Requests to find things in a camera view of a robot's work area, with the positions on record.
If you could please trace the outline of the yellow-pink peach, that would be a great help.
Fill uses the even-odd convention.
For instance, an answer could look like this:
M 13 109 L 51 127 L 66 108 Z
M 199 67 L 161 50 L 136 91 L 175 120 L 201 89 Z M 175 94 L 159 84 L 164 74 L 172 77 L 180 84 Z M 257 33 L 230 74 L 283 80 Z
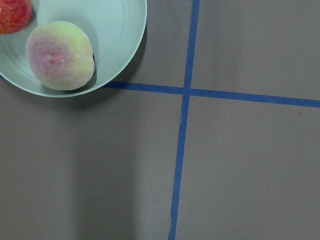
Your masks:
M 89 37 L 68 21 L 51 21 L 35 27 L 26 40 L 25 51 L 34 76 L 53 90 L 79 89 L 95 72 Z

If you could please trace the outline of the red-yellow pomegranate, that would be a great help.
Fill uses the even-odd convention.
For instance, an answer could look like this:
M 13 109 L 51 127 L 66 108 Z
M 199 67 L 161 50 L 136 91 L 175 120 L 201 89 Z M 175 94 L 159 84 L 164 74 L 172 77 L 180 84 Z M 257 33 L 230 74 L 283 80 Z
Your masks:
M 0 1 L 0 33 L 14 34 L 27 26 L 32 16 L 31 0 Z

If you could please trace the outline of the green plate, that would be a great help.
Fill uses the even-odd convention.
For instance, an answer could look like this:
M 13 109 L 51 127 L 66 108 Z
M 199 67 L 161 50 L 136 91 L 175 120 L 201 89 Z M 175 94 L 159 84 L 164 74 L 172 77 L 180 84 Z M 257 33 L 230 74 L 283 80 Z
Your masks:
M 34 0 L 28 25 L 0 36 L 0 78 L 44 97 L 68 98 L 92 92 L 116 78 L 135 56 L 144 36 L 148 3 L 145 0 Z M 25 43 L 40 24 L 67 21 L 89 37 L 94 55 L 92 80 L 76 90 L 53 90 L 32 73 Z

